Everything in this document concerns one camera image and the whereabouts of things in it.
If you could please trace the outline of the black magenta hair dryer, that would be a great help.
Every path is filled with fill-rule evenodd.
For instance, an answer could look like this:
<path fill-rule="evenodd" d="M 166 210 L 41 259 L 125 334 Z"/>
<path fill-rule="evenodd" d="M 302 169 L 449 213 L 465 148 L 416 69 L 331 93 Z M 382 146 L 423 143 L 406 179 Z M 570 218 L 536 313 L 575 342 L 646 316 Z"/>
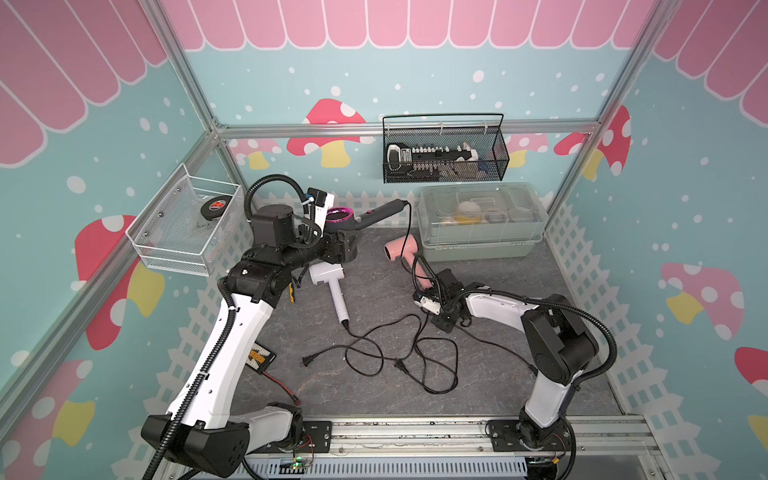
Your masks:
<path fill-rule="evenodd" d="M 395 199 L 359 216 L 351 208 L 334 207 L 326 215 L 324 232 L 360 231 L 402 212 L 408 204 L 406 200 Z"/>

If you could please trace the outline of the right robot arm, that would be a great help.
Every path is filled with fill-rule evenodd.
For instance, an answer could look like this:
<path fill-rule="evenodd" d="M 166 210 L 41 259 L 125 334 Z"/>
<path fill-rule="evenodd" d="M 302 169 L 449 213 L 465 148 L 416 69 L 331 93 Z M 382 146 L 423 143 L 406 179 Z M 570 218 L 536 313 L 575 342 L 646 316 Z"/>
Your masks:
<path fill-rule="evenodd" d="M 479 283 L 467 286 L 451 270 L 412 275 L 414 301 L 446 332 L 460 320 L 485 319 L 525 335 L 535 382 L 512 420 L 491 420 L 486 434 L 496 452 L 545 452 L 556 464 L 574 458 L 575 433 L 567 409 L 581 383 L 607 372 L 617 358 L 615 338 L 599 319 L 563 295 L 531 298 Z"/>

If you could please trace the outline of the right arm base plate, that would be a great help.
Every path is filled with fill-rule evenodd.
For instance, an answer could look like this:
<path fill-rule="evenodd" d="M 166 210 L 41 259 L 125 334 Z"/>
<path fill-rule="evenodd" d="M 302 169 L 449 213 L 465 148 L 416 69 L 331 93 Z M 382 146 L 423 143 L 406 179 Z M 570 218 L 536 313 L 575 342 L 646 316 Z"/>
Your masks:
<path fill-rule="evenodd" d="M 568 453 L 575 438 L 564 420 L 546 428 L 518 419 L 489 420 L 485 434 L 495 452 Z"/>

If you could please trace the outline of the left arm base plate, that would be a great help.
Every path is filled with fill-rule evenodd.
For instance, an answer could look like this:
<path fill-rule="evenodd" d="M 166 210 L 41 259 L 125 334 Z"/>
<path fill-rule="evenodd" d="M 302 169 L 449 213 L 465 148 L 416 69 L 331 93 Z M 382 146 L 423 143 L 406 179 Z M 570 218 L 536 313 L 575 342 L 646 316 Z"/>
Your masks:
<path fill-rule="evenodd" d="M 251 453 L 328 453 L 332 429 L 331 421 L 304 421 L 301 428 L 292 428 L 287 440 L 268 443 Z"/>

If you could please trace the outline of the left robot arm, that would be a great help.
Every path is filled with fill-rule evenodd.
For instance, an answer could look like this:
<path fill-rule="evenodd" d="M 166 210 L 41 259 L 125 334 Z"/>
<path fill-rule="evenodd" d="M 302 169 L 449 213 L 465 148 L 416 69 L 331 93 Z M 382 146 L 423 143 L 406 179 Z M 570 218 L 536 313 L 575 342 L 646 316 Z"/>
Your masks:
<path fill-rule="evenodd" d="M 262 447 L 304 447 L 300 407 L 271 403 L 234 420 L 231 404 L 256 338 L 295 283 L 294 271 L 315 260 L 351 258 L 355 226 L 331 220 L 339 212 L 334 203 L 331 193 L 304 189 L 283 174 L 249 187 L 243 207 L 252 246 L 217 281 L 222 300 L 213 331 L 178 396 L 165 413 L 145 420 L 141 437 L 154 454 L 144 478 L 154 478 L 165 460 L 188 467 L 188 477 L 228 477 Z"/>

